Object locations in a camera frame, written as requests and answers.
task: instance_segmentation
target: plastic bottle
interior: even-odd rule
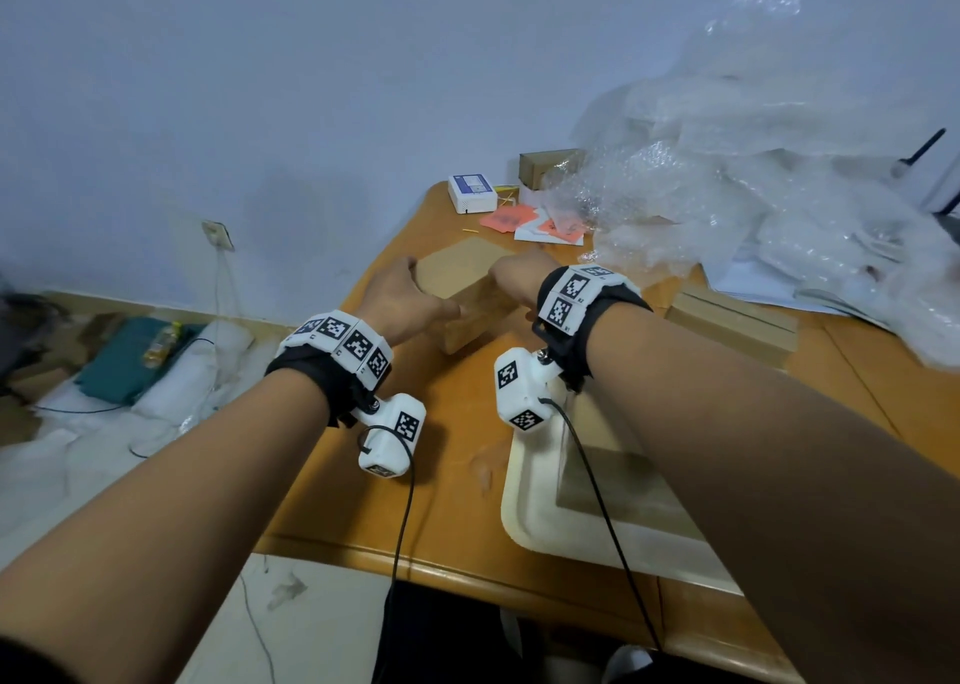
[[[150,347],[143,353],[143,364],[148,368],[160,368],[166,363],[170,351],[174,349],[184,334],[183,323],[171,323],[156,334]]]

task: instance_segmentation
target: wall socket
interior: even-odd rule
[[[225,249],[227,252],[234,251],[234,242],[231,241],[231,236],[227,232],[227,227],[224,224],[221,224],[219,221],[201,221],[199,226],[202,227],[203,233],[206,235],[206,240],[210,242],[217,249]]]

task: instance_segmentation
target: white tray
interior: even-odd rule
[[[503,527],[513,542],[535,553],[620,568],[602,517],[557,506],[566,431],[555,416],[543,431],[513,435],[500,502]],[[743,595],[706,542],[618,520],[613,527],[631,570]]]

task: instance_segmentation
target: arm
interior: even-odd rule
[[[557,266],[545,257],[501,260],[494,277],[532,307]],[[605,312],[586,354],[807,681],[955,678],[955,478],[789,376],[639,307]]]
[[[375,275],[356,313],[390,345],[460,313],[421,293],[412,265]],[[306,375],[267,375],[14,560],[0,635],[81,681],[173,681],[329,416]]]

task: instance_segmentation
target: green towel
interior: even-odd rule
[[[87,396],[120,406],[129,406],[159,381],[177,356],[197,338],[205,325],[184,325],[176,347],[159,368],[143,364],[143,354],[157,334],[170,323],[154,317],[131,317],[103,346],[97,356],[83,366],[77,386]]]

